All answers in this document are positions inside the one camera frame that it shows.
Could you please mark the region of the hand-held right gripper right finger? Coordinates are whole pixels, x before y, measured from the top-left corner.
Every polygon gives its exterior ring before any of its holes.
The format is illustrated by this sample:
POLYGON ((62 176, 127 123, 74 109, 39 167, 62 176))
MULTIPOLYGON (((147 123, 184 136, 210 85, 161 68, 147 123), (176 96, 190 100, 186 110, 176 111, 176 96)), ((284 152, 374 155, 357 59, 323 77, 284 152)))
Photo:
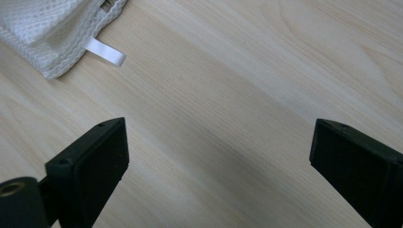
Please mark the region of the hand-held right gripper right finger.
POLYGON ((403 228, 403 154, 347 124, 318 119, 309 161, 372 228, 403 228))

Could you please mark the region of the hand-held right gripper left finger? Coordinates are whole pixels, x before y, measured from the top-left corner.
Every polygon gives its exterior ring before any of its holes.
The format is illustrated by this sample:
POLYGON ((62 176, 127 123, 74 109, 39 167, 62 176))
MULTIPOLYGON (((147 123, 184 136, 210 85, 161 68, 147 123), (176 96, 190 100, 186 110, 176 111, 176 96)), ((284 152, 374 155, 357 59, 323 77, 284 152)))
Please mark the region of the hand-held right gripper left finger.
POLYGON ((46 163, 64 228, 91 228, 129 165, 125 119, 96 124, 46 163))

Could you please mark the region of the white mesh laundry bag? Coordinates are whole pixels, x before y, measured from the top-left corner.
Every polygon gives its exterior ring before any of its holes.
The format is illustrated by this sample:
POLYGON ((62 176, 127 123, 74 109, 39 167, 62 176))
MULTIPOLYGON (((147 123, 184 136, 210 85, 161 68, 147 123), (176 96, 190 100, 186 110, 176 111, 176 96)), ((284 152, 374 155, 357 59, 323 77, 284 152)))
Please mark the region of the white mesh laundry bag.
POLYGON ((87 51, 120 66, 125 55, 96 39, 127 0, 0 0, 0 42, 54 79, 87 51))

